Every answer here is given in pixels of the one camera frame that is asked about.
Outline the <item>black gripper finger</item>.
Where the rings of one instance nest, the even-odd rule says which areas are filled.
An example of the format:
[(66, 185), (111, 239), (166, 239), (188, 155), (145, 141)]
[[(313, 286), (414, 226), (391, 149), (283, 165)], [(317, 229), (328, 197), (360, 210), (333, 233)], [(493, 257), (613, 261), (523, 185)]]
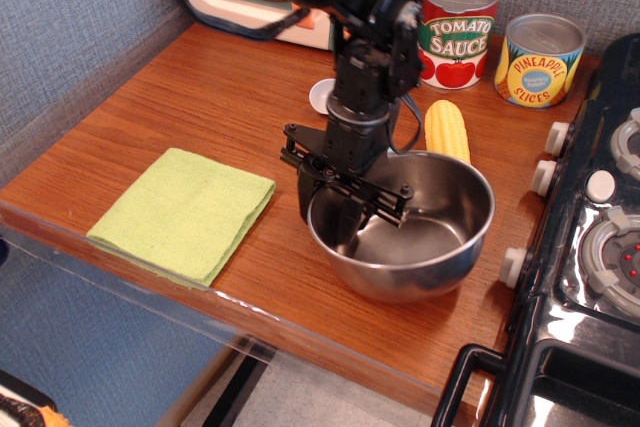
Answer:
[(311, 165), (302, 164), (298, 169), (298, 202), (300, 216), (307, 222), (308, 211), (316, 191), (325, 184), (325, 176), (322, 170), (317, 170)]
[(374, 215), (373, 207), (357, 197), (345, 198), (340, 210), (336, 233), (336, 250), (349, 251), (357, 240), (358, 232), (364, 229)]

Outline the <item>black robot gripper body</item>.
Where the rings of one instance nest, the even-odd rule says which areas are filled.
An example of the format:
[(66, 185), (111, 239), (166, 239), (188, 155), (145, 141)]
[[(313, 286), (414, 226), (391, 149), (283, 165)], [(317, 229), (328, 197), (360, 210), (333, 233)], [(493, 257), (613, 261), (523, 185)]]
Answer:
[(362, 199), (373, 207), (374, 215), (398, 227), (406, 218), (406, 205), (414, 194), (413, 189), (382, 187), (366, 175), (389, 151), (404, 155), (415, 145), (415, 141), (410, 140), (399, 148), (393, 141), (402, 104), (415, 111), (412, 99), (382, 103), (380, 109), (371, 114), (354, 113), (331, 99), (324, 131), (296, 123), (284, 126), (286, 143), (281, 149), (281, 160), (294, 167), (297, 175), (302, 164), (322, 170), (326, 181), (319, 189), (326, 187), (345, 198)]

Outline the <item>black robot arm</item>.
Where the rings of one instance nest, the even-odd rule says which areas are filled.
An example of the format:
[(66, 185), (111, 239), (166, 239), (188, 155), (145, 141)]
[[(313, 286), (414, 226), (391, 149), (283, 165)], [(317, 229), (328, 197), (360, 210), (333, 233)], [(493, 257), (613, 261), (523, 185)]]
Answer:
[(298, 169), (303, 213), (311, 212), (325, 188), (343, 196), (335, 242), (350, 243), (371, 216), (399, 227), (414, 190), (407, 184), (383, 187), (369, 180), (370, 168), (389, 151), (398, 155), (393, 132), (399, 109), (418, 111), (410, 92), (420, 80), (420, 0), (290, 0), (300, 8), (329, 14), (335, 32), (335, 84), (327, 98), (324, 131), (285, 126), (282, 160)]

